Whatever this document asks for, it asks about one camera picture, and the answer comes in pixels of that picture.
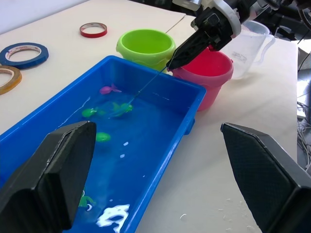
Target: table surface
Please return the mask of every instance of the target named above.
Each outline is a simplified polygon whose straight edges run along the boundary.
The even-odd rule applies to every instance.
[[[194,32],[192,20],[127,0],[91,0],[0,35],[1,47],[35,42],[50,52],[48,61],[23,70],[22,82],[0,96],[0,133],[105,56],[118,55],[115,45],[122,33],[155,28],[180,45]],[[82,24],[96,21],[107,24],[105,37],[79,35]],[[196,115],[196,124],[179,144],[138,233],[225,233],[227,229],[227,233],[250,233],[247,226],[260,232],[234,180],[220,126],[230,122],[268,133],[296,160],[297,46],[277,39],[249,76],[226,83],[214,105]]]

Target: blue plastic tray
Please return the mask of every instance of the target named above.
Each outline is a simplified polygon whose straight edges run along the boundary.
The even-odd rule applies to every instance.
[[[83,120],[101,104],[99,89],[112,83],[130,100],[157,71],[109,56],[0,136],[0,187],[36,150],[45,135]],[[190,132],[204,97],[201,86],[160,74],[121,117],[91,118],[111,140],[96,143],[73,233],[133,233],[182,136]]]

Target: yellow tape roll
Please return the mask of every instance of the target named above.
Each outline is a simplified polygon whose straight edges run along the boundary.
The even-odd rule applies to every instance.
[[[0,95],[12,90],[21,81],[20,70],[15,67],[0,66],[0,73],[11,74],[11,79],[0,86]]]

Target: red tape roll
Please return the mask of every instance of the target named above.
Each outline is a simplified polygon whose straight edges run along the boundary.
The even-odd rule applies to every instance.
[[[86,28],[91,28],[91,27],[98,27],[102,28],[104,31],[100,33],[85,33],[84,30]],[[80,27],[80,34],[84,37],[88,38],[97,38],[106,35],[108,32],[107,26],[104,25],[103,23],[86,23]]]

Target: lime green bucket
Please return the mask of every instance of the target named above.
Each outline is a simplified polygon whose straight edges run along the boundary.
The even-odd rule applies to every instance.
[[[126,60],[162,70],[171,59],[176,45],[173,39],[163,32],[152,29],[139,29],[126,32],[117,43],[117,52]]]

